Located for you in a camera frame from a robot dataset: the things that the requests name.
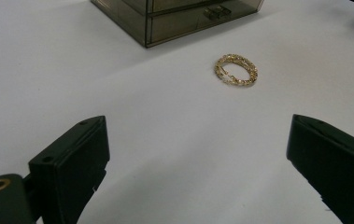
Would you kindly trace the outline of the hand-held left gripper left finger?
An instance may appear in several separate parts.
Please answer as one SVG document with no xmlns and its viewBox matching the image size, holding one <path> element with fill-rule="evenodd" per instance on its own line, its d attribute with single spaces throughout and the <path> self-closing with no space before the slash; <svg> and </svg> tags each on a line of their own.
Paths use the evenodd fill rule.
<svg viewBox="0 0 354 224">
<path fill-rule="evenodd" d="M 106 118 L 85 119 L 29 161 L 31 180 L 46 224 L 77 224 L 106 175 Z"/>
</svg>

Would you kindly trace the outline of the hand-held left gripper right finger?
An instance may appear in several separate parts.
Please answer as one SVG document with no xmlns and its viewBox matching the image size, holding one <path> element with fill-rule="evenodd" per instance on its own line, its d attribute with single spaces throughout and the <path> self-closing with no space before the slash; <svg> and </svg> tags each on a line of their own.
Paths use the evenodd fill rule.
<svg viewBox="0 0 354 224">
<path fill-rule="evenodd" d="M 287 159 L 343 224 L 354 224 L 354 137 L 332 125 L 295 115 Z"/>
</svg>

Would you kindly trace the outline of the smoky transparent drawer box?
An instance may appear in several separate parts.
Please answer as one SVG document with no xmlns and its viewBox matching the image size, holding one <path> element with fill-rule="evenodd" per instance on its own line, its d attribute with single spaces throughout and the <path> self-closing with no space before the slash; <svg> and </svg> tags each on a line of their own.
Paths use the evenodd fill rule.
<svg viewBox="0 0 354 224">
<path fill-rule="evenodd" d="M 91 0 L 145 48 L 260 11 L 264 0 Z"/>
</svg>

